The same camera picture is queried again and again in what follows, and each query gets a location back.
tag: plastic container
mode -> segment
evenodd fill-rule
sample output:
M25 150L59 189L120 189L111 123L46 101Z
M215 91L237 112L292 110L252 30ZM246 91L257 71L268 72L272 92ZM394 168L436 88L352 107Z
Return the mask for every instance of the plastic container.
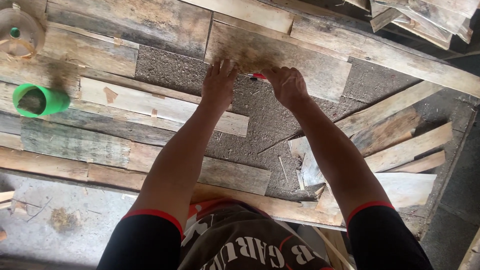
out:
M19 109L18 106L18 101L30 90L32 89L40 89L42 91L43 95L45 96L46 99L46 105L45 109L41 114L34 114L29 111L25 111L22 109ZM47 115L47 114L53 114L56 112L64 111L68 108L70 105L70 98L68 97L67 94L55 90L50 90L42 86L36 86L33 84L22 84L15 88L13 91L13 105L15 106L15 109L17 111L26 117L37 117L37 116L42 116L42 115Z

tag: red sleeve trim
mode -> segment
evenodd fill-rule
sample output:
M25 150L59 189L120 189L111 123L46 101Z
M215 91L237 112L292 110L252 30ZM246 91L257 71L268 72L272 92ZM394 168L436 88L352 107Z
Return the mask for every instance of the red sleeve trim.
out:
M181 228L180 222L176 218L174 218L172 215L165 213L164 211L160 211L156 209L139 209L132 212L128 212L121 219L126 219L127 217L136 216L136 215L151 215L151 216L157 216L157 217L166 219L177 227L177 229L180 232L180 237L183 238L183 230Z
M348 224L350 223L350 220L352 220L353 216L355 216L358 212L364 210L365 208L371 207L371 206L387 206L395 210L395 207L391 203L387 203L384 201L374 201L374 202L368 202L360 205L359 207L355 208L350 215L348 216L347 219L347 230L348 230Z

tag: right hand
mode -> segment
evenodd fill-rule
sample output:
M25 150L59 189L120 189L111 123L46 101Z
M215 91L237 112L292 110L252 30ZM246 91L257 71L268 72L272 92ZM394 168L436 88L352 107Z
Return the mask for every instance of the right hand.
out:
M263 69L262 75L272 84L276 99L287 109L292 110L312 100L305 80L296 68Z

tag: black sleeve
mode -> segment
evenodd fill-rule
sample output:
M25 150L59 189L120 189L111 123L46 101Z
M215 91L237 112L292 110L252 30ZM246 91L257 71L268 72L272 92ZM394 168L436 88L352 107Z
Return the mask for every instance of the black sleeve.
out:
M97 269L176 269L181 234L171 221L148 214L123 218L115 227Z
M357 268L433 269L395 209L369 206L353 214L348 236Z

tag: left hand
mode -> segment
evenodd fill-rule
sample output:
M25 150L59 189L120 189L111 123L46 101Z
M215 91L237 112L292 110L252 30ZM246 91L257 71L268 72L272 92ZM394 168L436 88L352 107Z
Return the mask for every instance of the left hand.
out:
M223 61L223 66L220 68L220 59L217 58L213 65L210 65L207 70L207 75L204 79L202 87L202 101L201 104L208 104L226 111L233 100L233 82L237 78L238 67L235 65L230 71L230 59Z

